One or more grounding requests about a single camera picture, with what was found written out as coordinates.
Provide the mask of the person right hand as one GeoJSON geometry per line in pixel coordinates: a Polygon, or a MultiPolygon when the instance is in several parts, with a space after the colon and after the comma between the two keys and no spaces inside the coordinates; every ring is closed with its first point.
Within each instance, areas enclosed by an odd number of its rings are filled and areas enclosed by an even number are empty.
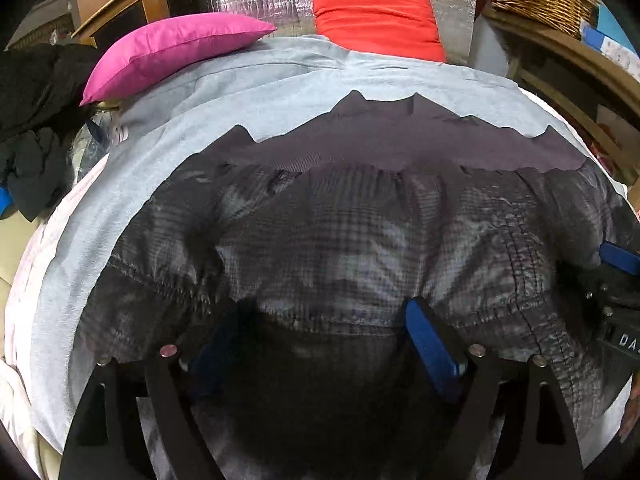
{"type": "Polygon", "coordinates": [[[624,442],[631,431],[634,430],[634,426],[639,420],[640,414],[640,375],[638,373],[634,374],[631,382],[630,393],[628,396],[628,400],[625,405],[625,411],[623,414],[622,421],[620,422],[620,431],[618,435],[620,436],[620,440],[624,442]]]}

